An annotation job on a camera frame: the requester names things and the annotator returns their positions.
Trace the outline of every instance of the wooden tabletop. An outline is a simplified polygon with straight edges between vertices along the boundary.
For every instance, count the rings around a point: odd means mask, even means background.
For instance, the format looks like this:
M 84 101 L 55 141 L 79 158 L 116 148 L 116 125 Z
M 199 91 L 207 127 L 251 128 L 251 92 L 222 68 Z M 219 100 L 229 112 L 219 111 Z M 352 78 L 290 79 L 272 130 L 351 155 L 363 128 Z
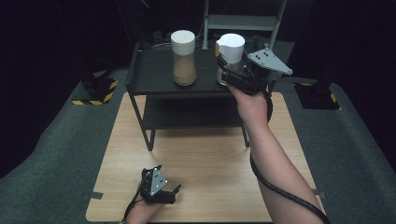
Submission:
M 145 96 L 137 96 L 143 111 Z M 283 96 L 273 93 L 271 129 L 312 189 L 306 163 Z M 152 222 L 271 221 L 249 165 L 240 128 L 157 131 L 153 151 L 146 148 L 128 93 L 120 105 L 86 218 L 119 221 L 134 197 L 143 168 L 162 165 L 169 180 L 164 189 L 181 184 L 175 204 L 166 205 Z

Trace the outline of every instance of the forearm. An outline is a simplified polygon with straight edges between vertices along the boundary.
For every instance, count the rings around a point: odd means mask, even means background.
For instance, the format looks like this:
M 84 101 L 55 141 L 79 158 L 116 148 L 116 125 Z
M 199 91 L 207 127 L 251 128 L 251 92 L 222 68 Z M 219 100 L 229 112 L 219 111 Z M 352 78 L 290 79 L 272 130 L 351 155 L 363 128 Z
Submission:
M 312 189 L 295 168 L 268 124 L 247 125 L 252 159 L 261 175 L 271 184 L 319 208 Z M 322 223 L 313 213 L 259 182 L 262 197 L 275 223 Z

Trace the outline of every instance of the wooden table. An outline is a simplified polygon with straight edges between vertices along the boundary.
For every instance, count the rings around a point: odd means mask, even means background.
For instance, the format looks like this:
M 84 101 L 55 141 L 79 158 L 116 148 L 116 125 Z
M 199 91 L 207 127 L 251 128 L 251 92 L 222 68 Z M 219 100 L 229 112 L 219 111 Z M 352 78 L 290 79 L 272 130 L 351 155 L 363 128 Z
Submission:
M 136 98 L 140 109 L 145 96 Z M 271 128 L 291 161 L 312 189 L 299 139 L 282 95 L 273 93 Z M 156 149 L 147 151 L 128 93 L 109 139 L 86 218 L 119 221 L 132 200 L 143 168 L 162 165 L 166 189 L 181 184 L 175 204 L 166 205 L 152 222 L 264 222 L 271 221 L 249 162 L 240 128 L 164 130 L 157 133 Z

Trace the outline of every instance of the hand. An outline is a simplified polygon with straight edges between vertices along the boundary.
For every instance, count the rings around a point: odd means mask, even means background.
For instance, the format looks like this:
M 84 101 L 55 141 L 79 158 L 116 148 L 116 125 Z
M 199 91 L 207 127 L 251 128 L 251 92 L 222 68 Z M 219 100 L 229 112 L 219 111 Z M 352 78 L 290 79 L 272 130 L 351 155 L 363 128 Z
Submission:
M 247 128 L 253 128 L 256 125 L 268 125 L 268 106 L 261 92 L 254 96 L 250 96 L 241 92 L 234 86 L 227 85 L 227 87 L 238 103 L 239 116 L 244 121 Z

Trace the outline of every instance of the lower shelf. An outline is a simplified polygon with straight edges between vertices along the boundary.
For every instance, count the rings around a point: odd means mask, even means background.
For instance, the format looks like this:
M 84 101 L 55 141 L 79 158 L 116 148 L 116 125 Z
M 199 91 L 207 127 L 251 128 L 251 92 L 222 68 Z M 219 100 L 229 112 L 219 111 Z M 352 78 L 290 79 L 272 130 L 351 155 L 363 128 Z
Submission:
M 231 94 L 149 95 L 143 117 L 146 130 L 242 127 Z

